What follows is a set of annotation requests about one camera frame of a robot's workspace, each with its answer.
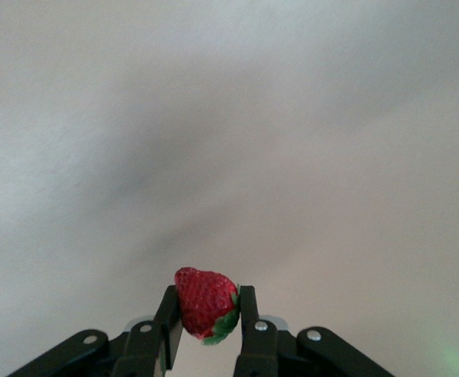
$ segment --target silver screw head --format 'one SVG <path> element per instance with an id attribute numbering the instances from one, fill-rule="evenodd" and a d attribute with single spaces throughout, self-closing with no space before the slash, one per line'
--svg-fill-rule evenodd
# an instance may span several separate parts
<path id="1" fill-rule="evenodd" d="M 82 342 L 85 344 L 91 344 L 91 343 L 95 343 L 97 339 L 98 338 L 96 335 L 90 335 L 90 336 L 87 336 L 85 340 L 83 340 Z"/>
<path id="2" fill-rule="evenodd" d="M 145 324 L 140 328 L 140 332 L 149 332 L 152 330 L 152 326 L 150 324 Z"/>
<path id="3" fill-rule="evenodd" d="M 266 324 L 263 320 L 258 320 L 255 323 L 255 329 L 258 331 L 266 331 L 268 329 L 268 324 Z"/>
<path id="4" fill-rule="evenodd" d="M 319 340 L 322 340 L 322 335 L 316 330 L 309 330 L 306 336 L 309 340 L 312 340 L 313 342 L 318 342 Z"/>

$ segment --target strawberry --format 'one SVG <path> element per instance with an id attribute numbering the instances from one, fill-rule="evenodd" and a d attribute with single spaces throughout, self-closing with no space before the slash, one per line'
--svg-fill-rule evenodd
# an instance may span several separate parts
<path id="1" fill-rule="evenodd" d="M 239 319 L 239 287 L 226 276 L 184 267 L 175 273 L 175 285 L 189 334 L 214 345 L 233 331 Z"/>

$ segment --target white wall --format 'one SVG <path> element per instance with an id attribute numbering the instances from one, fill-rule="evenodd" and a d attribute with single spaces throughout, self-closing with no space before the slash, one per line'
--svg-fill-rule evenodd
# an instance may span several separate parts
<path id="1" fill-rule="evenodd" d="M 459 377 L 459 2 L 0 2 L 0 376 L 184 265 Z"/>

